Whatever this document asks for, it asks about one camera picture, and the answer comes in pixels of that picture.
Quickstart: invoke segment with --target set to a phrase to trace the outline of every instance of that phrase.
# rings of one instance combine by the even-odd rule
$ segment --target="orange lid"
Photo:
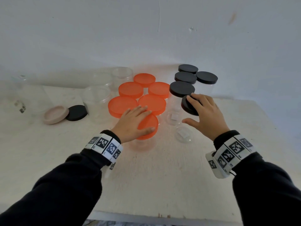
[[[148,93],[157,95],[163,99],[167,99],[169,96],[169,84],[163,82],[155,82],[149,86]]]
[[[139,138],[137,138],[137,140],[147,140],[151,137],[153,137],[156,132],[158,131],[158,126],[159,126],[159,122],[158,119],[155,115],[150,114],[147,117],[144,118],[143,121],[140,122],[140,124],[138,125],[138,129],[144,129],[144,128],[149,128],[149,127],[154,127],[156,130],[154,130],[152,133],[141,136]]]
[[[156,77],[147,73],[141,73],[134,76],[134,82],[140,84],[143,88],[148,88],[155,81]]]
[[[118,92],[120,96],[138,99],[143,95],[143,87],[135,82],[126,82],[119,86]]]
[[[137,100],[130,97],[115,97],[108,103],[109,113],[116,118],[121,118],[122,114],[130,108],[131,110],[138,106]]]
[[[159,96],[146,94],[139,98],[138,105],[141,105],[142,107],[147,105],[147,110],[151,110],[155,116],[159,116],[165,111],[166,101]]]

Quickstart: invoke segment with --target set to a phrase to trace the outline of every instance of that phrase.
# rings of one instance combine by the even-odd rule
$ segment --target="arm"
[[[139,123],[151,111],[137,107],[127,110],[117,125],[105,133],[119,143],[151,133],[138,130]],[[65,163],[41,177],[32,191],[0,215],[0,225],[82,225],[100,198],[101,171],[110,165],[101,154],[83,149]]]
[[[239,132],[228,128],[224,117],[211,97],[192,95],[202,104],[188,98],[200,116],[200,122],[184,119],[187,123],[221,145]],[[257,152],[243,159],[233,168],[233,191],[244,225],[287,225],[299,222],[301,191],[280,167],[265,162]]]

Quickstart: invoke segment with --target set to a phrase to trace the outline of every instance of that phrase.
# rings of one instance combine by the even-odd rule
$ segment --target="brown stain on wall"
[[[230,19],[230,21],[229,21],[229,23],[228,23],[228,25],[230,25],[230,24],[232,24],[235,20],[236,20],[236,12],[233,12],[233,14],[232,14],[232,16],[231,16],[231,19]]]

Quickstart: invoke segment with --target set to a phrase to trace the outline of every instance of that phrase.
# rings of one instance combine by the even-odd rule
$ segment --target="person's left arm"
[[[151,133],[138,130],[151,111],[127,110],[117,125],[105,133],[119,143]],[[69,156],[65,163],[41,177],[32,191],[0,214],[0,225],[82,225],[102,192],[101,171],[110,161],[91,149]]]

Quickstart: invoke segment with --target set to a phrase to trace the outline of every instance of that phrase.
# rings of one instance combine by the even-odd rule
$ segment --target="person's left hand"
[[[141,106],[139,105],[133,110],[126,110],[122,114],[118,123],[114,128],[111,129],[111,131],[119,137],[121,143],[132,141],[140,136],[152,133],[155,130],[154,127],[149,127],[141,130],[138,129],[140,122],[149,114],[151,114],[151,111],[145,111],[146,109],[147,106],[141,108]]]

